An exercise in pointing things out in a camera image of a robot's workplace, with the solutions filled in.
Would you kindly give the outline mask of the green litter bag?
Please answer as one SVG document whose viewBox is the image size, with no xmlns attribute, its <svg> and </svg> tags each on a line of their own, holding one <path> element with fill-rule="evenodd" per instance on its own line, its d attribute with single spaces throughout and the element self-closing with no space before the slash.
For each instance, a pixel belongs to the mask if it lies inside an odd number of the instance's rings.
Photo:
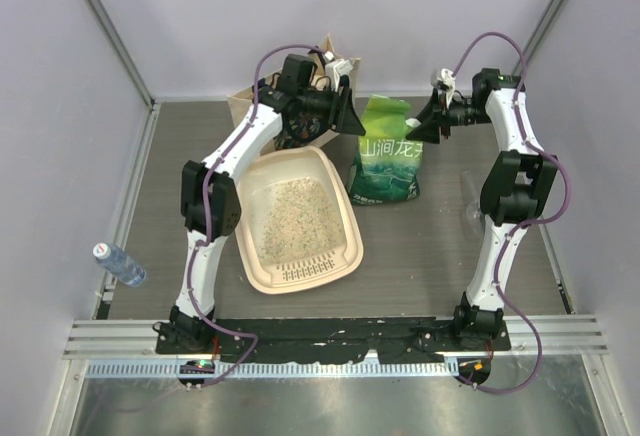
<svg viewBox="0 0 640 436">
<path fill-rule="evenodd" d="M 371 206 L 410 201 L 420 195 L 418 172 L 423 143 L 410 141 L 412 129 L 405 101 L 374 95 L 361 122 L 366 134 L 358 138 L 346 189 L 355 205 Z"/>
</svg>

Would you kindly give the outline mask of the clear plastic scoop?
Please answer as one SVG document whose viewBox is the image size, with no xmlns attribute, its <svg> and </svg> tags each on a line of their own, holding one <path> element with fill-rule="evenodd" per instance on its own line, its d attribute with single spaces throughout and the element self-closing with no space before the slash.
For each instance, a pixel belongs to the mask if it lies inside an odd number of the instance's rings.
<svg viewBox="0 0 640 436">
<path fill-rule="evenodd" d="M 480 190 L 473 172 L 463 171 L 460 174 L 460 189 L 463 205 L 461 222 L 469 235 L 481 239 L 485 234 L 485 216 L 481 212 Z"/>
</svg>

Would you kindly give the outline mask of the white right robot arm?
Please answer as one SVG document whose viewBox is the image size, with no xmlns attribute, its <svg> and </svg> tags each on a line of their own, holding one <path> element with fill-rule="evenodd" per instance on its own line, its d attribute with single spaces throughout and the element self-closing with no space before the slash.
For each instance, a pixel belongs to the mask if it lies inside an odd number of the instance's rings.
<svg viewBox="0 0 640 436">
<path fill-rule="evenodd" d="M 455 100 L 453 71 L 432 77 L 427 105 L 410 122 L 410 141 L 437 144 L 456 126 L 489 124 L 498 155 L 481 188 L 483 244 L 474 276 L 454 310 L 451 336 L 472 351 L 500 335 L 505 290 L 516 252 L 544 210 L 558 168 L 542 154 L 531 126 L 520 77 L 485 68 L 472 79 L 472 94 Z"/>
</svg>

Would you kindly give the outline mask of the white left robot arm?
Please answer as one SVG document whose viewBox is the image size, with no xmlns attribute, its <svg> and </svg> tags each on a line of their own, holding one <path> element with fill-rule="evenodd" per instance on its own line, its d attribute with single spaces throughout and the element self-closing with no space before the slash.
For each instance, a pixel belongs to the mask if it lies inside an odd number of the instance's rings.
<svg viewBox="0 0 640 436">
<path fill-rule="evenodd" d="M 187 258 L 179 295 L 158 334 L 193 355 L 205 353 L 220 330 L 212 320 L 214 286 L 222 250 L 242 215 L 238 185 L 249 165 L 279 133 L 299 139 L 293 126 L 305 115 L 319 122 L 308 142 L 328 131 L 365 133 L 353 105 L 353 62 L 319 48 L 309 47 L 304 55 L 296 45 L 288 49 L 275 82 L 254 77 L 248 110 L 222 145 L 182 169 Z"/>
</svg>

